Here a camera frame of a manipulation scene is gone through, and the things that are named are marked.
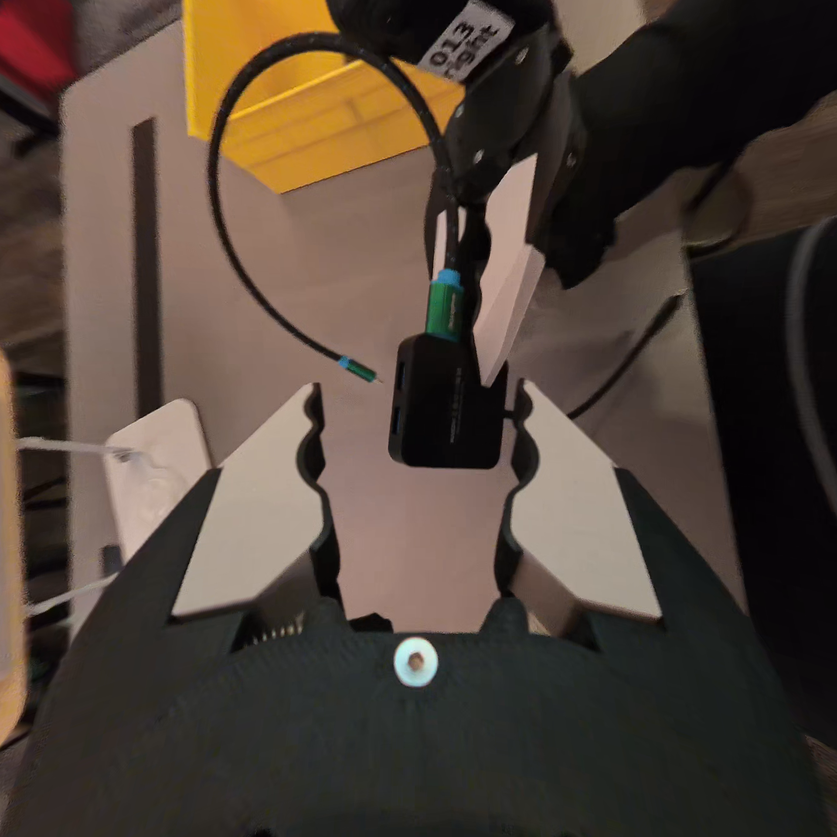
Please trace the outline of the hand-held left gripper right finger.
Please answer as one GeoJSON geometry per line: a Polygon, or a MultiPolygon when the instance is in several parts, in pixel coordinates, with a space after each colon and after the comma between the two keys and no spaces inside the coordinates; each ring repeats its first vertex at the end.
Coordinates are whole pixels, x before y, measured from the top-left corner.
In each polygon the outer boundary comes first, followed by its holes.
{"type": "Polygon", "coordinates": [[[589,613],[655,625],[662,610],[610,457],[534,383],[517,384],[496,578],[546,635],[589,613]]]}

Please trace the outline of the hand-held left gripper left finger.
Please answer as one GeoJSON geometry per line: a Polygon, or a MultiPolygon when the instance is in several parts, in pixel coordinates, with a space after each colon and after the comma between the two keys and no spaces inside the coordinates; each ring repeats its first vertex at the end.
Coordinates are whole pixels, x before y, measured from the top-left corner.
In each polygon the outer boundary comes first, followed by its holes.
{"type": "Polygon", "coordinates": [[[293,620],[321,598],[343,608],[340,548],[320,485],[324,416],[320,384],[307,383],[207,473],[174,619],[254,606],[266,620],[293,620]]]}

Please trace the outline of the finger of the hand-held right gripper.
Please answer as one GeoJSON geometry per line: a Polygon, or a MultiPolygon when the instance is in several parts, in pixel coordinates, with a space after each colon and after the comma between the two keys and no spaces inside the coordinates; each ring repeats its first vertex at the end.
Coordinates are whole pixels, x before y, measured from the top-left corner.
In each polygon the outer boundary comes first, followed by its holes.
{"type": "Polygon", "coordinates": [[[448,203],[443,188],[431,188],[425,207],[425,256],[429,280],[445,268],[448,203]]]}
{"type": "Polygon", "coordinates": [[[544,255],[527,241],[538,154],[514,164],[490,194],[485,223],[490,252],[480,277],[480,305],[473,325],[483,387],[493,385],[507,361],[539,277],[544,255]]]}

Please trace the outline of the black square hdmi adapter box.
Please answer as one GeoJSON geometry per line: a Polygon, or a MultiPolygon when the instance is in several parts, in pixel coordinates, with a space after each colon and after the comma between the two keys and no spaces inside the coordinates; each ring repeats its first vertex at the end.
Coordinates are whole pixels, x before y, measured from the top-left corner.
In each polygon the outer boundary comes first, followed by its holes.
{"type": "Polygon", "coordinates": [[[404,466],[491,470],[500,460],[507,409],[508,364],[482,385],[463,344],[429,334],[398,348],[388,438],[404,466]]]}

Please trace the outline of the yellow plastic bin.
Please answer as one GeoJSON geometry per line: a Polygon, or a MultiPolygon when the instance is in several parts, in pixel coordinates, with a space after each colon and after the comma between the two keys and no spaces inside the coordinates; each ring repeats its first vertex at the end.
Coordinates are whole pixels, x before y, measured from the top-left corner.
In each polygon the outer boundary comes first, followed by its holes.
{"type": "MultiPolygon", "coordinates": [[[[337,29],[325,1],[184,1],[187,133],[209,141],[238,71],[281,38],[337,29]]],[[[283,61],[248,86],[222,153],[276,194],[428,144],[413,109],[377,70],[342,55],[283,61]]]]}

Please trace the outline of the person's right hand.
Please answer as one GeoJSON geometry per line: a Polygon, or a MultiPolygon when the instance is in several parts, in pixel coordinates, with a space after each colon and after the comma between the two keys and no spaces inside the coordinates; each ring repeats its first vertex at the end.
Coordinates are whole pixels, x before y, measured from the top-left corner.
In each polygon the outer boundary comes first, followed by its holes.
{"type": "Polygon", "coordinates": [[[619,215],[697,162],[715,132],[706,115],[735,27],[666,15],[628,37],[571,84],[586,142],[546,225],[547,268],[563,289],[600,267],[619,215]]]}

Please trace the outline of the white stand with wooden board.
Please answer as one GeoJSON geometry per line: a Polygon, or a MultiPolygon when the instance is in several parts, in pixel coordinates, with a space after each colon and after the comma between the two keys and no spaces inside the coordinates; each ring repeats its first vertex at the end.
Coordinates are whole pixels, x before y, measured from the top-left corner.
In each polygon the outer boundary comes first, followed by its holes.
{"type": "Polygon", "coordinates": [[[117,431],[104,444],[18,437],[14,379],[1,361],[2,447],[2,744],[24,715],[28,691],[26,624],[61,605],[105,588],[115,577],[71,589],[39,603],[26,601],[23,560],[24,494],[17,454],[24,451],[92,456],[104,468],[121,557],[127,561],[152,531],[210,469],[197,409],[177,399],[117,431]]]}

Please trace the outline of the red storage bin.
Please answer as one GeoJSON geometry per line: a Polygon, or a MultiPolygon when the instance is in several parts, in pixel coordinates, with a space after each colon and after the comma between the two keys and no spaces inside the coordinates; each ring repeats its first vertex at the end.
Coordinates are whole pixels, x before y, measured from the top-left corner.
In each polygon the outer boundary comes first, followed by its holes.
{"type": "Polygon", "coordinates": [[[73,27],[68,1],[2,1],[2,71],[32,85],[75,78],[73,27]]]}

